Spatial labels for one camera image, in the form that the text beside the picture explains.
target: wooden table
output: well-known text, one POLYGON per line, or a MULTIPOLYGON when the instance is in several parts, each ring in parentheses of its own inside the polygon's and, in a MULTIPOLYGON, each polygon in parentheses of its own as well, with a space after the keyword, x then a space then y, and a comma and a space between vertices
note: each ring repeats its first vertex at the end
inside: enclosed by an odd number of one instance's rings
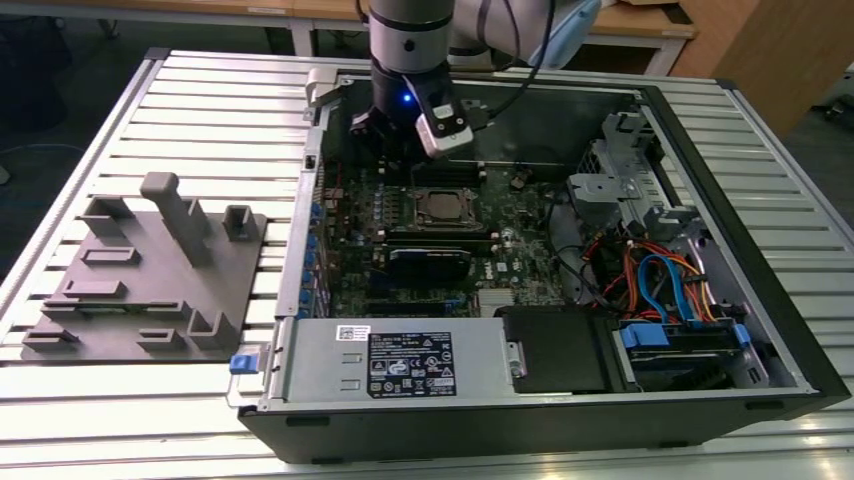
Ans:
MULTIPOLYGON (((315 56, 318 30, 366 29, 353 7, 353 0, 0 0, 0 13, 20 15, 289 28, 299 56, 315 56)), ((660 8, 618 4, 599 13, 585 43, 654 49, 646 73, 664 76, 696 35, 660 8)))
MULTIPOLYGON (((362 3, 367 11, 369 0, 362 0, 362 3)), ((314 56, 315 30, 366 29, 357 17, 353 0, 294 0, 291 8, 298 55, 314 56)), ((666 76, 688 40, 696 36, 694 25, 673 23, 661 8, 617 4, 599 12, 585 43, 654 49, 646 74, 666 76)))

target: floor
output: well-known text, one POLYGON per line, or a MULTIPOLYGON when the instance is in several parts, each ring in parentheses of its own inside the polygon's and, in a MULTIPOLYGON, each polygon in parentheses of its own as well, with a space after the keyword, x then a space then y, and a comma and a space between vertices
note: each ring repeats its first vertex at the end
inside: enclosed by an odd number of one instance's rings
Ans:
MULTIPOLYGON (((68 116, 56 127, 38 133, 0 128, 0 166, 11 175, 0 186, 4 231, 0 279, 80 158, 78 151, 66 147, 27 148, 4 153, 7 149, 31 144, 63 144, 84 149, 148 47, 243 53, 270 53, 273 47, 277 53, 293 53, 290 35, 261 28, 122 22, 119 38, 107 40, 94 20, 70 19, 64 23, 63 36, 74 64, 56 76, 56 86, 68 116)), ((365 35, 335 39, 323 33, 319 42, 321 53, 329 56, 359 56, 366 48, 365 35), (351 47, 342 46, 342 40, 351 47)), ((844 217, 854 224, 854 189, 850 188, 854 131, 826 123, 821 114, 812 112, 786 139, 786 145, 844 217)))

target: power supply label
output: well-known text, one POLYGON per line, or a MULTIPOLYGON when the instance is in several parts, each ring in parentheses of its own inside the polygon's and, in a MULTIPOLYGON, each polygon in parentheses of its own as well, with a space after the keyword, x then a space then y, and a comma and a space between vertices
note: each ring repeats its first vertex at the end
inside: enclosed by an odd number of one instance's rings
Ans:
POLYGON ((373 333, 367 383, 373 398, 457 395, 451 333, 373 333))

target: white sticker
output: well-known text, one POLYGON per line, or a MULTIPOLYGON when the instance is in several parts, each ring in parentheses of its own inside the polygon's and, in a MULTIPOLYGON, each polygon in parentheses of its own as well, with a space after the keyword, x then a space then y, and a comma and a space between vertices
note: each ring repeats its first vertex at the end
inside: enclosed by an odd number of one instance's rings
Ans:
POLYGON ((664 30, 662 35, 666 37, 693 37, 693 32, 684 32, 680 30, 664 30))
POLYGON ((339 342, 367 342, 370 334, 370 325, 339 325, 335 331, 335 340, 339 342))
POLYGON ((285 15, 285 8, 262 8, 262 7, 249 7, 247 10, 250 13, 273 13, 275 15, 285 15))
POLYGON ((454 107, 451 105, 439 105, 433 109, 433 113, 438 119, 450 118, 454 116, 454 107))

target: wire bundle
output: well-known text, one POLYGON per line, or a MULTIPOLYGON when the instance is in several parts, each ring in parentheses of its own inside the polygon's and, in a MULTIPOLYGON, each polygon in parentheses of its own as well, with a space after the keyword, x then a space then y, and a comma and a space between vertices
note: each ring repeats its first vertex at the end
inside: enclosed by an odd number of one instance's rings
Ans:
MULTIPOLYGON (((625 302, 625 318, 661 320, 672 323, 680 323, 681 320, 714 322, 716 317, 709 305, 708 282, 697 267, 689 263, 684 256, 646 239, 618 237, 617 240, 621 243, 625 241, 626 244, 622 253, 624 270, 602 291, 601 296, 608 299, 616 288, 625 284, 626 292, 617 301, 618 305, 625 302), (640 261, 636 258, 638 253, 644 255, 640 261), (673 283, 674 299, 681 320, 668 313, 656 299, 656 293, 652 293, 648 288, 652 264, 666 268, 673 283), (685 278, 689 275, 696 276, 700 280, 686 285, 685 278)), ((593 254, 606 243, 608 237, 601 236, 585 251, 582 258, 590 261, 593 254)))

